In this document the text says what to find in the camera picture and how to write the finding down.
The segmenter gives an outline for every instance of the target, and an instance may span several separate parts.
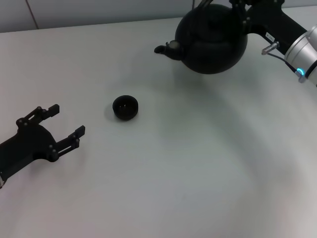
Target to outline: white tabletop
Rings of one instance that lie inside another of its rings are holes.
[[[284,10],[310,29],[317,7]],[[0,190],[1,238],[316,238],[317,89],[261,56],[200,75],[154,54],[180,19],[0,34],[0,141],[36,106],[80,148]],[[139,102],[120,122],[112,102]]]

